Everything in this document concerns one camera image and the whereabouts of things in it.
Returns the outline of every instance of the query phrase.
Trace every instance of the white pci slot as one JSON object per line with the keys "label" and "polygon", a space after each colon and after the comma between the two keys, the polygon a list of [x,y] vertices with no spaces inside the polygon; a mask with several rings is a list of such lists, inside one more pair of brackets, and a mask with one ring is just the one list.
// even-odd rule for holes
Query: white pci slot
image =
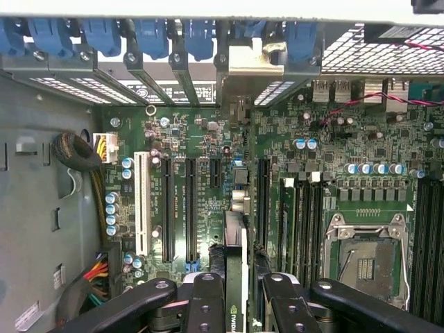
{"label": "white pci slot", "polygon": [[148,255],[151,248],[151,201],[149,153],[134,153],[136,255]]}

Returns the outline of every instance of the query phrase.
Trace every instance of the black cable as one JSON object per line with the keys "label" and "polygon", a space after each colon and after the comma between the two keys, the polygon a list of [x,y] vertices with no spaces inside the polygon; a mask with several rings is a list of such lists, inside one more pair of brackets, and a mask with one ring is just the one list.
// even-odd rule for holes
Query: black cable
{"label": "black cable", "polygon": [[89,144],[71,132],[55,137],[53,153],[63,165],[77,171],[91,171],[102,165],[102,159]]}

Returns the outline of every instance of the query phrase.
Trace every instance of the green circuit board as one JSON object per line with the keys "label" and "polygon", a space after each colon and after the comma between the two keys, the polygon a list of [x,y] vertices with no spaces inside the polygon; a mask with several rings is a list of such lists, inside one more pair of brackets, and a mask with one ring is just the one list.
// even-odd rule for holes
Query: green circuit board
{"label": "green circuit board", "polygon": [[[336,116],[326,126],[316,125],[337,106],[296,103],[290,98],[270,109],[252,110],[250,122],[236,126],[230,123],[230,115],[216,108],[158,108],[153,116],[144,108],[105,109],[103,131],[119,138],[119,163],[107,165],[105,182],[107,192],[121,197],[120,228],[110,240],[121,242],[122,258],[134,251],[135,238],[135,199],[131,181],[122,178],[122,159],[156,148],[173,163],[175,256],[165,262],[161,239],[152,239],[143,258],[143,276],[135,277],[134,270],[128,270],[123,286],[155,277],[180,283],[190,272],[186,258],[189,159],[195,160],[197,170],[197,269],[210,269],[208,248],[223,243],[223,211],[231,208],[235,189],[232,163],[239,160],[249,171],[251,239],[264,245],[272,271],[292,273],[304,286],[321,277],[337,279],[403,307],[411,275],[418,186],[410,171],[441,170],[443,150],[430,141],[444,135],[443,111],[410,105],[401,121],[392,122],[387,120],[393,116],[390,110],[361,104],[341,112],[344,125],[335,122]],[[113,118],[119,120],[117,128],[110,124]],[[164,118],[168,126],[161,126]],[[432,131],[424,129],[428,121],[434,124]],[[372,137],[376,132],[383,137]],[[296,148],[298,139],[305,143],[312,139],[316,147]],[[220,163],[216,187],[214,159]],[[370,173],[359,169],[363,164],[370,166]],[[386,166],[384,174],[373,170],[378,164]],[[394,173],[389,168],[392,164],[402,166],[402,171]],[[163,211],[171,203],[164,198],[162,170],[151,169],[150,228],[164,225]],[[338,216],[360,234],[331,237],[334,232],[329,228]],[[402,227],[399,237],[384,234],[393,222]]]}

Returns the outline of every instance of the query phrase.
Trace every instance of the motherboard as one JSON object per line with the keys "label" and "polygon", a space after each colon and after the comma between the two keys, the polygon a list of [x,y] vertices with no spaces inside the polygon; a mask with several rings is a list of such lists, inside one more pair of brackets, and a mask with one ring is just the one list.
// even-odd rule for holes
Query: motherboard
{"label": "motherboard", "polygon": [[303,287],[332,278],[409,308],[424,243],[418,186],[443,178],[443,108],[356,103],[331,114],[340,103],[301,96],[252,109],[243,123],[218,108],[102,111],[118,142],[106,211],[124,288],[211,271],[223,213],[240,209],[272,271]]}

